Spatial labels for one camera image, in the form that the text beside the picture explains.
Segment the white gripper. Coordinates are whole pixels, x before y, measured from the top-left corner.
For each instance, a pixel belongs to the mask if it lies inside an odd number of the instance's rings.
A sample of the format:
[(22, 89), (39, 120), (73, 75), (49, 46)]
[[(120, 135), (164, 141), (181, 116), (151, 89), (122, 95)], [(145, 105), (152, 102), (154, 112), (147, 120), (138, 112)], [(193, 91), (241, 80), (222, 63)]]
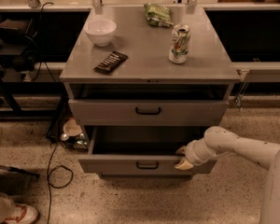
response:
[(180, 147), (175, 154), (185, 155), (178, 164), (175, 165), (177, 170), (186, 171), (192, 169), (194, 166), (199, 166), (208, 161), (206, 153), (207, 147), (203, 140), (194, 140), (186, 146)]

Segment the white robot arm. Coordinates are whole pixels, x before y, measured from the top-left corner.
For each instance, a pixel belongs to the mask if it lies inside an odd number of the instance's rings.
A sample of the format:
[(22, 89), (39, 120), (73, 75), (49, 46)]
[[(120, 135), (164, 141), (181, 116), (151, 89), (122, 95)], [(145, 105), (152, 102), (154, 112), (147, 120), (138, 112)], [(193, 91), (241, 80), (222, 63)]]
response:
[(235, 153), (268, 170), (259, 224), (280, 224), (280, 144), (244, 138), (212, 126), (202, 139), (193, 140), (177, 151), (183, 158), (175, 168), (190, 170), (226, 152)]

